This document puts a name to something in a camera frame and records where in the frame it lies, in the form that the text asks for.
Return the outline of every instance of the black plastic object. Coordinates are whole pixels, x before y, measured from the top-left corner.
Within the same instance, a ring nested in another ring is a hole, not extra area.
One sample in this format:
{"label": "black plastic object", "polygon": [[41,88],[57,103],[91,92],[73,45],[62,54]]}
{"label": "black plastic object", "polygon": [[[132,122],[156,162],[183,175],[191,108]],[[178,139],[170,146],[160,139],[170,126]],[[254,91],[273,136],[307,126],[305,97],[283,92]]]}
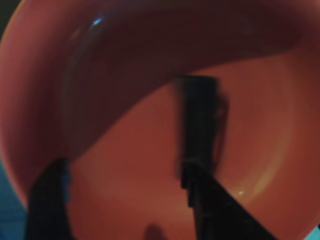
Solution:
{"label": "black plastic object", "polygon": [[226,106],[218,79],[180,76],[179,80],[184,102],[181,187],[193,208],[197,240],[275,240],[212,176],[217,112]]}
{"label": "black plastic object", "polygon": [[57,159],[33,184],[24,240],[75,240],[65,208],[65,171],[66,161]]}

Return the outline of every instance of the orange plastic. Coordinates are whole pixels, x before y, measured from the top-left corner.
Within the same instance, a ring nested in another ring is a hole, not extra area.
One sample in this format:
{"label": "orange plastic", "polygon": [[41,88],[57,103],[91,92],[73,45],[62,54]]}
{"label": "orange plastic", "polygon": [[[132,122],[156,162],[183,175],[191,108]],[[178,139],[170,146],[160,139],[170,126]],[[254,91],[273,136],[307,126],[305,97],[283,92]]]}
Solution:
{"label": "orange plastic", "polygon": [[77,239],[194,240],[171,80],[215,76],[230,100],[215,177],[278,239],[302,240],[320,222],[319,13],[315,0],[23,0],[0,45],[1,153],[21,201],[67,156]]}

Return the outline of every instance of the orange bowl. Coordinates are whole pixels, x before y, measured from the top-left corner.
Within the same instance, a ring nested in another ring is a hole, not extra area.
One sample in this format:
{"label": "orange bowl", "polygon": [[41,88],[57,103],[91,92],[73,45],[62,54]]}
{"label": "orange bowl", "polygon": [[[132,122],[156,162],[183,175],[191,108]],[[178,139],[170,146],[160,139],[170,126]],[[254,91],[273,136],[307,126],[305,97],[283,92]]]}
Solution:
{"label": "orange bowl", "polygon": [[23,0],[0,45],[0,146],[20,200],[68,157],[77,239],[194,240],[171,80],[206,75],[230,101],[215,178],[278,239],[303,239],[320,221],[319,13],[315,0]]}

